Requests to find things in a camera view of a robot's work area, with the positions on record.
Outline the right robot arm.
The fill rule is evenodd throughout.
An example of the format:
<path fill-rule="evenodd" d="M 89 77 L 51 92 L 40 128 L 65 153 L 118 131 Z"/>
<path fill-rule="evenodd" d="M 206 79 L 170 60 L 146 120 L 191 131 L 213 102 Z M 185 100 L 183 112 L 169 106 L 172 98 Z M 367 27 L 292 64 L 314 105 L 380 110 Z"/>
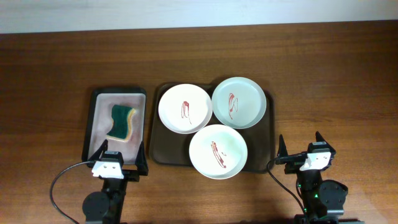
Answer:
<path fill-rule="evenodd" d="M 360 223 L 359 220 L 339 219 L 344 214 L 347 186 L 322 179 L 322 172 L 331 166 L 335 154 L 335 149 L 319 132 L 315 133 L 315 141 L 308 149 L 298 154 L 289 154 L 283 136 L 279 136 L 275 164 L 284 165 L 285 174 L 297 176 L 296 197 L 303 210 L 301 215 L 294 216 L 294 223 Z"/>

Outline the green yellow sponge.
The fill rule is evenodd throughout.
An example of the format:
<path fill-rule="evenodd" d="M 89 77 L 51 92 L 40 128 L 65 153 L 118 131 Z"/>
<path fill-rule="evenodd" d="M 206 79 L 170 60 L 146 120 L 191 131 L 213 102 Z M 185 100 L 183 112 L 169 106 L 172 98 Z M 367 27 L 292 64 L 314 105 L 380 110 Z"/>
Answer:
<path fill-rule="evenodd" d="M 106 137 L 115 141 L 128 142 L 132 135 L 132 119 L 135 113 L 134 108 L 114 105 L 111 110 L 113 125 Z"/>

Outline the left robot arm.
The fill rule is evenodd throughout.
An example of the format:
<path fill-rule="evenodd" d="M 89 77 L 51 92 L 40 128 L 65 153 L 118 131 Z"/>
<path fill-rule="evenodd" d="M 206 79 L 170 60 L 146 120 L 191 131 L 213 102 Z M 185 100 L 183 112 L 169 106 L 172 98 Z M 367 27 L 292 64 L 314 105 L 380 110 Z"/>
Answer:
<path fill-rule="evenodd" d="M 99 192 L 93 192 L 84 199 L 82 210 L 86 217 L 85 222 L 120 223 L 127 184 L 139 182 L 141 176 L 149 173 L 144 144 L 139 146 L 135 170 L 123 169 L 122 153 L 109 151 L 108 140 L 103 141 L 88 161 L 94 163 L 91 166 L 93 176 L 103 180 L 103 186 Z"/>

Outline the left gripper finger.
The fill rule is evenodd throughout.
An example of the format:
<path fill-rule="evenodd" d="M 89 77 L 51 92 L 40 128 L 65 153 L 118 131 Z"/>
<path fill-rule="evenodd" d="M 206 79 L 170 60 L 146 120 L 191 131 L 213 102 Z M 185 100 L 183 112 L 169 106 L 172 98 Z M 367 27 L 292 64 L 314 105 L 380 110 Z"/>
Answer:
<path fill-rule="evenodd" d="M 135 165 L 137 167 L 137 171 L 138 171 L 139 175 L 148 176 L 149 168 L 147 165 L 147 159 L 146 159 L 143 141 L 141 142 L 141 144 L 139 146 L 139 150 L 138 150 L 137 156 L 136 156 Z"/>
<path fill-rule="evenodd" d="M 108 140 L 105 139 L 100 147 L 93 153 L 93 155 L 89 158 L 89 161 L 98 161 L 104 151 L 108 150 Z"/>

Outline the white plate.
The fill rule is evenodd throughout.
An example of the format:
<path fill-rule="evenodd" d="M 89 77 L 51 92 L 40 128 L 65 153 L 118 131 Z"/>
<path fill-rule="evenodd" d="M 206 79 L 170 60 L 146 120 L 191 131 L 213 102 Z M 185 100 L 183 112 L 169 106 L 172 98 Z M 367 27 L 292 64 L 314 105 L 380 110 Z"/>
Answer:
<path fill-rule="evenodd" d="M 248 159 L 248 147 L 235 129 L 212 124 L 192 137 L 189 157 L 200 174 L 210 179 L 223 180 L 242 171 Z"/>
<path fill-rule="evenodd" d="M 213 114 L 211 98 L 197 85 L 175 85 L 161 96 L 158 114 L 169 130 L 179 134 L 195 133 L 210 121 Z"/>

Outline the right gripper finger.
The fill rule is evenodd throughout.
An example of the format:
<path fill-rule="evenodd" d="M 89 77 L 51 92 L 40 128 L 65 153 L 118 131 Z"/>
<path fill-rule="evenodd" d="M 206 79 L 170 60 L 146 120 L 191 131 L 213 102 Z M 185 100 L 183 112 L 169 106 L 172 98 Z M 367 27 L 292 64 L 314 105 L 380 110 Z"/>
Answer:
<path fill-rule="evenodd" d="M 324 139 L 319 131 L 315 133 L 315 139 L 317 144 L 327 144 L 327 141 Z"/>
<path fill-rule="evenodd" d="M 279 147 L 277 151 L 277 157 L 287 157 L 289 154 L 285 145 L 284 137 L 282 134 L 279 135 Z"/>

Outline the white plate front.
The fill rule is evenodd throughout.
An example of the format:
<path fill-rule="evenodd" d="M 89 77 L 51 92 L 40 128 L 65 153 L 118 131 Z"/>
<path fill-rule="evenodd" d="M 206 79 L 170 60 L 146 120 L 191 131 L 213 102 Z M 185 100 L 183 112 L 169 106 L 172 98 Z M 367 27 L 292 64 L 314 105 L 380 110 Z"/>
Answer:
<path fill-rule="evenodd" d="M 192 137 L 189 157 L 200 174 L 210 179 L 223 180 L 242 171 L 248 159 L 248 147 L 235 129 L 212 124 Z"/>

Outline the pale green plate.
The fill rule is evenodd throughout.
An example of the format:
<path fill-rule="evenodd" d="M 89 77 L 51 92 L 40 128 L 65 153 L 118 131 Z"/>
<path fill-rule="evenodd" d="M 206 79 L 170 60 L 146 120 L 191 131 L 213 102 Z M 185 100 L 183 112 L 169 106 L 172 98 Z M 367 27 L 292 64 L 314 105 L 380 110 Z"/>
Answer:
<path fill-rule="evenodd" d="M 234 129 L 254 126 L 267 110 L 267 98 L 263 89 L 244 77 L 222 81 L 214 89 L 211 102 L 218 121 Z"/>

